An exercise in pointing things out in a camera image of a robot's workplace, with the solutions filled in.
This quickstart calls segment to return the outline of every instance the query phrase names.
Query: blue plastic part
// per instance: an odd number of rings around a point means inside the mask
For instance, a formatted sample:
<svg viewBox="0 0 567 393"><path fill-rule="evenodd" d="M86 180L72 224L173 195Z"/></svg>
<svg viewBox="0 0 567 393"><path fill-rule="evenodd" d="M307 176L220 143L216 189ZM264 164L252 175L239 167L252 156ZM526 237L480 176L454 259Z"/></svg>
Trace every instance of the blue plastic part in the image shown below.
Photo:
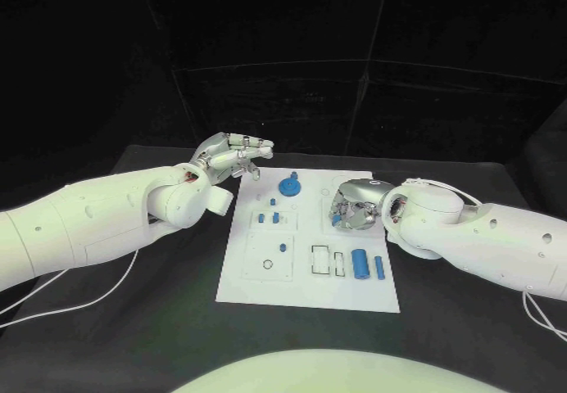
<svg viewBox="0 0 567 393"><path fill-rule="evenodd" d="M333 227L340 222L340 215L333 215Z"/></svg>
<svg viewBox="0 0 567 393"><path fill-rule="evenodd" d="M284 197L294 197L298 194L301 191L301 184L297 181L297 172L291 172L290 177L280 182L277 188Z"/></svg>
<svg viewBox="0 0 567 393"><path fill-rule="evenodd" d="M365 280L369 278L366 250L356 248L350 251L352 255L352 268L355 270L355 278Z"/></svg>
<svg viewBox="0 0 567 393"><path fill-rule="evenodd" d="M378 279L382 280L383 276L383 265L381 264L381 256L375 256L375 271L378 272Z"/></svg>

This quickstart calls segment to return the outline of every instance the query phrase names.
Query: blue battery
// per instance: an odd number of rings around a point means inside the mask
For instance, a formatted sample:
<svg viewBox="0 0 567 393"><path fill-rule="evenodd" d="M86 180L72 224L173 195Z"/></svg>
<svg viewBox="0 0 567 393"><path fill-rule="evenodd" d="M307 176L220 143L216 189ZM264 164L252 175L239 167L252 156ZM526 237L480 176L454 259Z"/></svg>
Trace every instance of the blue battery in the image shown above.
<svg viewBox="0 0 567 393"><path fill-rule="evenodd" d="M375 256L375 271L378 272L378 279L382 280L383 277L383 265L381 264L381 256Z"/></svg>
<svg viewBox="0 0 567 393"><path fill-rule="evenodd" d="M352 268L355 270L355 278L365 280L369 278L366 250L356 248L350 251Z"/></svg>

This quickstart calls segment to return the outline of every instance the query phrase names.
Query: black tabletop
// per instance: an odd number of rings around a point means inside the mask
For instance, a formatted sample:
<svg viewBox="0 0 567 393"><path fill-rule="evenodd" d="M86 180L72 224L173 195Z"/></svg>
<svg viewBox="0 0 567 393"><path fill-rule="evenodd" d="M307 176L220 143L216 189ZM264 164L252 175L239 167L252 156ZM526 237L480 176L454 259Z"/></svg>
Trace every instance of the black tabletop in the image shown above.
<svg viewBox="0 0 567 393"><path fill-rule="evenodd" d="M174 165L190 156L190 149L131 146L114 172ZM493 163L275 154L256 164L369 170L391 183L431 178L482 201L526 207L505 167ZM231 178L222 187L236 195L238 184ZM225 217L205 213L192 228L140 250L124 283L101 303L8 327L1 391L167 392L236 360L304 348L395 355L506 391L561 391L567 345L526 318L519 293L444 260L417 259L396 245L388 244L388 253L399 314L216 303L232 209L233 203ZM130 259L70 270L16 317L95 299ZM564 312L564 303L551 306Z"/></svg>

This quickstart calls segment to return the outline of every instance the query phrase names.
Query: blue cap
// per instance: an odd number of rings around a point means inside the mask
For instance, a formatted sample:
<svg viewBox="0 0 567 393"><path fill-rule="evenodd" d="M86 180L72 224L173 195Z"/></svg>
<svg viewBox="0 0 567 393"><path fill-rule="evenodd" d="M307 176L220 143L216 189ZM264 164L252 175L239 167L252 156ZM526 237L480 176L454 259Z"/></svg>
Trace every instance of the blue cap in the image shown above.
<svg viewBox="0 0 567 393"><path fill-rule="evenodd" d="M297 172L291 172L288 178L285 178L277 187L284 197L294 197L301 191L301 184L297 181Z"/></svg>

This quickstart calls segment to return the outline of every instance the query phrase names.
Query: robotic hand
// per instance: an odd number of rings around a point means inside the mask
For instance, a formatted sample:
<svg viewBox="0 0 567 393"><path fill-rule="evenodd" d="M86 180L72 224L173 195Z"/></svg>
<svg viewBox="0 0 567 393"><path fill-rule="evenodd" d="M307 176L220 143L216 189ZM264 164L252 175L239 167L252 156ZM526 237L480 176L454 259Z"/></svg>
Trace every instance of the robotic hand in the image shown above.
<svg viewBox="0 0 567 393"><path fill-rule="evenodd" d="M216 187L228 176L259 169L271 141L218 133L190 161L93 178L0 212L0 291L30 278L114 260L189 228L205 210L225 215L232 194Z"/></svg>
<svg viewBox="0 0 567 393"><path fill-rule="evenodd" d="M349 180L337 189L329 218L337 228L360 230L381 218L388 241L409 254L444 258L505 287L567 300L567 223L559 219L482 204L454 187L421 179L399 187Z"/></svg>

